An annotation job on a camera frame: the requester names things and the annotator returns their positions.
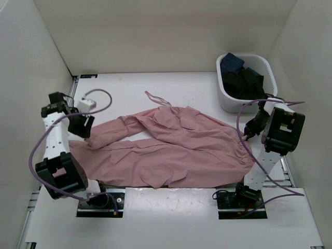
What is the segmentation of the pink trousers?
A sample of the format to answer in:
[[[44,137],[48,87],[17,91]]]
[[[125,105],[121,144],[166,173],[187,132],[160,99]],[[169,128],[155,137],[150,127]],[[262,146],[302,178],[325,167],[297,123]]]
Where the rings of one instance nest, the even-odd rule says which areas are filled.
[[[192,107],[158,106],[91,129],[70,151],[91,180],[117,187],[214,188],[239,182],[254,165],[237,130]]]

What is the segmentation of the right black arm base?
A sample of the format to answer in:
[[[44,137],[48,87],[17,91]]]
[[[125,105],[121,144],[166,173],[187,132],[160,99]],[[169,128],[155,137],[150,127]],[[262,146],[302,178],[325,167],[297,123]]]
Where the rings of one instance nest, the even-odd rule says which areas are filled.
[[[261,190],[251,190],[242,182],[235,190],[219,189],[212,194],[217,202],[218,219],[267,219]]]

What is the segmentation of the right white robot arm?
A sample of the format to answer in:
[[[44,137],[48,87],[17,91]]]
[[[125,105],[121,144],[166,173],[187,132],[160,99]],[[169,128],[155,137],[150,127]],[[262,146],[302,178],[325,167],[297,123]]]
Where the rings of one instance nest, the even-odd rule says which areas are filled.
[[[268,97],[257,102],[258,113],[246,123],[244,136],[248,140],[261,135],[262,149],[244,176],[243,189],[233,194],[233,202],[241,208],[261,192],[276,163],[296,149],[305,122],[305,115],[290,109],[291,103],[283,99]]]

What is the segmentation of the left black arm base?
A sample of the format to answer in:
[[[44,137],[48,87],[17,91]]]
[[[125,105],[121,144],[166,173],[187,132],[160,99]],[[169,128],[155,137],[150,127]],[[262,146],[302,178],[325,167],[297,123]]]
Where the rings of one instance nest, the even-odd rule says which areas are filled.
[[[88,202],[79,201],[76,216],[81,218],[122,218],[126,190],[115,187],[106,188],[105,190],[113,196],[116,202],[116,211],[111,197],[102,195],[93,197]]]

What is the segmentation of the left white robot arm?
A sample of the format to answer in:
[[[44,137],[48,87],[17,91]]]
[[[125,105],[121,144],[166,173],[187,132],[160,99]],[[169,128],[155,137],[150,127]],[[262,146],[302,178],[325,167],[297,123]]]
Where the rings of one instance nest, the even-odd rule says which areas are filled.
[[[80,198],[91,196],[91,202],[98,208],[108,204],[109,195],[101,190],[98,181],[89,180],[84,169],[70,152],[68,134],[86,139],[94,117],[84,115],[96,108],[96,102],[85,96],[77,106],[69,106],[65,94],[49,94],[50,103],[41,108],[41,117],[46,130],[46,148],[42,162],[35,165],[37,175],[54,187],[47,187],[51,198],[64,198],[58,189]]]

